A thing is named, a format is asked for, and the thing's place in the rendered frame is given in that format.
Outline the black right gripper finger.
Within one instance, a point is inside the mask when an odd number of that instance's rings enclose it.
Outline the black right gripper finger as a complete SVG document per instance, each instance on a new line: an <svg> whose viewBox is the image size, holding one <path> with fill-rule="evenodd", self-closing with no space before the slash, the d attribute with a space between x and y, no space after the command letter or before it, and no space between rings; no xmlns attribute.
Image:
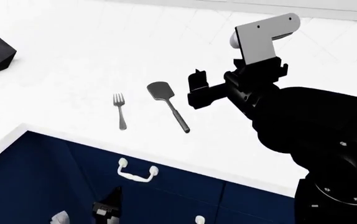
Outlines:
<svg viewBox="0 0 357 224"><path fill-rule="evenodd" d="M283 78L287 76L288 70L289 70L289 65L288 63L285 63L280 57L280 63L279 63L279 78Z"/></svg>
<svg viewBox="0 0 357 224"><path fill-rule="evenodd" d="M209 84L206 80L206 71L195 70L195 73L188 76L188 85L190 92L208 88Z"/></svg>

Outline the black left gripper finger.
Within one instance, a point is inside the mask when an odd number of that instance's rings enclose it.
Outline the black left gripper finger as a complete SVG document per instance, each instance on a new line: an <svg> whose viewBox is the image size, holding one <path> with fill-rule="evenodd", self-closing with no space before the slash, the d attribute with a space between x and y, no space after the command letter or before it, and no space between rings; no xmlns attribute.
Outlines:
<svg viewBox="0 0 357 224"><path fill-rule="evenodd" d="M102 200L102 203L110 207L121 208L122 205L122 187L115 187L110 194Z"/></svg>

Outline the navy blue drawer front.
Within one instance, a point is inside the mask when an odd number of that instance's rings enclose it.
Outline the navy blue drawer front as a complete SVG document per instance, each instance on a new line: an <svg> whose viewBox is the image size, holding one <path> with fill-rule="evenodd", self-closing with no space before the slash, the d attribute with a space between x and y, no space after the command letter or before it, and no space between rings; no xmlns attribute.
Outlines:
<svg viewBox="0 0 357 224"><path fill-rule="evenodd" d="M215 224L224 182L68 141L96 201L122 187L121 224Z"/></svg>

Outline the grey metal spatula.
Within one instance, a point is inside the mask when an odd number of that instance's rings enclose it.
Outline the grey metal spatula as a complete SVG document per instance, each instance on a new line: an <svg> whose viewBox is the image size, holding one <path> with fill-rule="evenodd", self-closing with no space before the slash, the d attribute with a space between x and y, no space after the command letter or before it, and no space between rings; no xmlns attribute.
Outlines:
<svg viewBox="0 0 357 224"><path fill-rule="evenodd" d="M170 102L171 97L175 96L170 85L167 82L154 82L147 85L147 90L155 100L163 100L167 103L171 109L175 119L183 129L185 133L190 132L190 128L181 117L180 113L174 108L173 104Z"/></svg>

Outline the silver metal fork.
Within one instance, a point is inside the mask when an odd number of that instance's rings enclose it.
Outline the silver metal fork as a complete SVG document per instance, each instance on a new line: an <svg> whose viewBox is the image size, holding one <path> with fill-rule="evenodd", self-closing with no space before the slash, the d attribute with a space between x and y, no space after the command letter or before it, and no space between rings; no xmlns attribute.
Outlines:
<svg viewBox="0 0 357 224"><path fill-rule="evenodd" d="M126 130L127 125L124 120L122 106L125 104L125 100L122 93L116 93L113 95L113 105L118 108L119 112L119 129Z"/></svg>

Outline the navy blue cabinet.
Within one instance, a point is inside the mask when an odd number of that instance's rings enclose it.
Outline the navy blue cabinet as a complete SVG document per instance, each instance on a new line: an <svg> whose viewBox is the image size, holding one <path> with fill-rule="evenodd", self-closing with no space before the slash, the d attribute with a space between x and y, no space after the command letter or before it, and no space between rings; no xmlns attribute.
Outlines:
<svg viewBox="0 0 357 224"><path fill-rule="evenodd" d="M26 132L0 153L0 224L94 224L96 201L68 141ZM215 224L295 224L294 199L223 180Z"/></svg>

